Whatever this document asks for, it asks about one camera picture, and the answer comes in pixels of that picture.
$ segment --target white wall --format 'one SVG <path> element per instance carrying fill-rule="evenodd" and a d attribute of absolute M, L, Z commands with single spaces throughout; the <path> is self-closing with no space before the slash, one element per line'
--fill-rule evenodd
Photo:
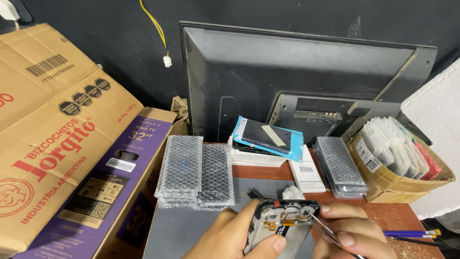
<path fill-rule="evenodd" d="M 424 219 L 460 208 L 460 59 L 407 98 L 401 109 L 457 178 L 412 203 L 412 209 Z"/>

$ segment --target qr code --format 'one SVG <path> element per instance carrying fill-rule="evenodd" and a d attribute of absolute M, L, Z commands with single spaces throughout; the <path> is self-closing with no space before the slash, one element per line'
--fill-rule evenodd
<path fill-rule="evenodd" d="M 105 204 L 102 202 L 99 202 L 94 210 L 91 212 L 90 216 L 97 217 L 97 218 L 103 218 L 107 211 L 110 208 L 110 204 Z"/>

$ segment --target hand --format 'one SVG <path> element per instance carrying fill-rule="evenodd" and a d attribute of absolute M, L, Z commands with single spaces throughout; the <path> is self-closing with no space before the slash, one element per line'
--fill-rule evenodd
<path fill-rule="evenodd" d="M 313 249 L 313 259 L 354 259 L 348 252 L 369 259 L 397 259 L 396 252 L 386 243 L 379 225 L 368 219 L 363 209 L 341 203 L 322 205 L 320 217 L 335 219 L 328 227 L 337 233 L 340 247 L 326 236 Z"/>
<path fill-rule="evenodd" d="M 182 259 L 275 259 L 286 246 L 282 235 L 271 235 L 259 243 L 246 256 L 247 230 L 253 219 L 259 199 L 251 200 L 240 213 L 224 209 L 216 221 L 192 246 Z"/>

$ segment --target black wall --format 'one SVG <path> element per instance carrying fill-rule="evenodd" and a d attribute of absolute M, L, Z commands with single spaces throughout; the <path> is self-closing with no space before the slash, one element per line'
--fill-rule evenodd
<path fill-rule="evenodd" d="M 436 46 L 431 77 L 460 46 L 457 0 L 144 0 L 169 45 L 165 68 L 163 43 L 137 0 L 23 2 L 36 23 L 61 32 L 144 105 L 163 109 L 186 96 L 180 20 Z"/>

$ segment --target white connector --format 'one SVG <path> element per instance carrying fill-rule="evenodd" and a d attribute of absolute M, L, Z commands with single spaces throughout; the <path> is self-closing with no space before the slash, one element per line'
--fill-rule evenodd
<path fill-rule="evenodd" d="M 0 15 L 5 20 L 10 20 L 10 21 L 19 20 L 19 14 L 17 13 L 16 8 L 8 0 L 0 0 Z"/>
<path fill-rule="evenodd" d="M 165 67 L 170 67 L 171 66 L 171 58 L 164 56 L 163 57 L 163 62 L 165 62 Z"/>

